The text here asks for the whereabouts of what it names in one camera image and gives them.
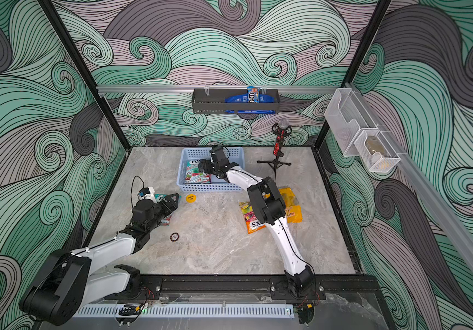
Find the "green Fox's candy bag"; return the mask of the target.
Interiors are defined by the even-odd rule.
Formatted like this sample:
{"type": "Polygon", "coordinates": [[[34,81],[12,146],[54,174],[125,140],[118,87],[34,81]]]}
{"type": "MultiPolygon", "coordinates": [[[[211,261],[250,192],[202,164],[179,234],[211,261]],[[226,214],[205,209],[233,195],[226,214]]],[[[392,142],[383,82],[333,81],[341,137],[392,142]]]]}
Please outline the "green Fox's candy bag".
{"type": "Polygon", "coordinates": [[[200,159],[192,159],[186,162],[184,184],[209,184],[210,175],[199,173],[198,164],[200,159]]]}

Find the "light blue perforated plastic basket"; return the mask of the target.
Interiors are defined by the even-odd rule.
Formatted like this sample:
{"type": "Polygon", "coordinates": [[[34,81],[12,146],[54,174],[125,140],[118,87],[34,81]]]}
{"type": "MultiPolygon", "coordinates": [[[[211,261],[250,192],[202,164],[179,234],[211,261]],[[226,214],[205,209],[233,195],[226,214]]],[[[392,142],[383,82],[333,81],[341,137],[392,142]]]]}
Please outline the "light blue perforated plastic basket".
{"type": "Polygon", "coordinates": [[[186,181],[188,173],[188,165],[190,162],[197,163],[200,159],[210,159],[209,147],[183,148],[177,171],[177,185],[184,193],[215,193],[215,192],[232,192],[240,191],[241,188],[236,184],[231,184],[225,180],[216,178],[214,175],[207,175],[208,181],[193,182],[186,181]]]}

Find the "orange Fox's candy bag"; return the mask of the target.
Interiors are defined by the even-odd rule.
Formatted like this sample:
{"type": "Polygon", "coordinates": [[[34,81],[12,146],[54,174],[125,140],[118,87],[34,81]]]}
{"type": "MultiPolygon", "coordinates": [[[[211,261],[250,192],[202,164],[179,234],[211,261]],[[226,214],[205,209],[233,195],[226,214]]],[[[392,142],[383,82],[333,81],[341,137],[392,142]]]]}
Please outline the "orange Fox's candy bag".
{"type": "Polygon", "coordinates": [[[262,224],[258,219],[256,218],[253,207],[251,206],[251,203],[249,202],[241,202],[239,204],[240,211],[243,214],[246,228],[247,228],[247,233],[252,234],[254,232],[257,232],[259,230],[262,230],[265,228],[265,224],[262,224]]]}

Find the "yellow candy bag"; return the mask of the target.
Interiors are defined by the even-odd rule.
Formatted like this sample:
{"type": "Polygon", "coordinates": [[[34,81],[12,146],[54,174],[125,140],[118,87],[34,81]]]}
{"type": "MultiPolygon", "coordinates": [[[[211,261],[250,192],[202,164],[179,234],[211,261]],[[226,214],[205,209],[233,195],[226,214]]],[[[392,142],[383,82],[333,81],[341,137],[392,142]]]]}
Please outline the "yellow candy bag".
{"type": "Polygon", "coordinates": [[[289,223],[301,223],[303,222],[301,205],[295,196],[295,193],[290,187],[280,188],[279,192],[284,200],[286,209],[286,217],[289,223]]]}

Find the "teal Fox's candy bag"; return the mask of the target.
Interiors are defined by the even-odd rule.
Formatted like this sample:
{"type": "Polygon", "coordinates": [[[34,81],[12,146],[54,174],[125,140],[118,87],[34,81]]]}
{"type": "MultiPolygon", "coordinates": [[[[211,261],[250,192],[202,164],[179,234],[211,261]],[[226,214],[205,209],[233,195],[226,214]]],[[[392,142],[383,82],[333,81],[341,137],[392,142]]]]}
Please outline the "teal Fox's candy bag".
{"type": "Polygon", "coordinates": [[[169,226],[172,214],[177,210],[177,198],[175,195],[156,194],[156,202],[160,206],[159,225],[169,226]]]}

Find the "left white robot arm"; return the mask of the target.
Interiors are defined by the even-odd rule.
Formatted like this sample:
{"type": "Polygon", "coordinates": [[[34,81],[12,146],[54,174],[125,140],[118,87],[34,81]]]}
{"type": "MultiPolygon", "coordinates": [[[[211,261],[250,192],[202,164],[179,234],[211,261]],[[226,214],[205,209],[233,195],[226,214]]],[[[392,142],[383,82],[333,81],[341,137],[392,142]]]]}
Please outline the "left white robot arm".
{"type": "Polygon", "coordinates": [[[113,262],[139,252],[179,207],[179,194],[165,195],[160,201],[147,195],[132,208],[126,227],[110,239],[76,250],[55,250],[19,301],[19,309],[43,322],[63,325],[83,306],[122,292],[139,294],[138,270],[113,262]]]}

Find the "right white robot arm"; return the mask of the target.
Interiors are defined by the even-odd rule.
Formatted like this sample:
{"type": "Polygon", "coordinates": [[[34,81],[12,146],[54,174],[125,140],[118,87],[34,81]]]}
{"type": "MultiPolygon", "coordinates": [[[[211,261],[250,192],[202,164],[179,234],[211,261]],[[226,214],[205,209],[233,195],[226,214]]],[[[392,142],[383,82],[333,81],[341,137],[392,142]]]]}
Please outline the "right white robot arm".
{"type": "Polygon", "coordinates": [[[210,149],[208,159],[199,160],[199,171],[213,175],[247,191],[256,219],[271,233],[283,260],[287,287],[294,298],[305,298],[315,284],[315,272],[298,250],[288,227],[286,204],[270,177],[255,176],[236,162],[230,162],[223,147],[210,149]]]}

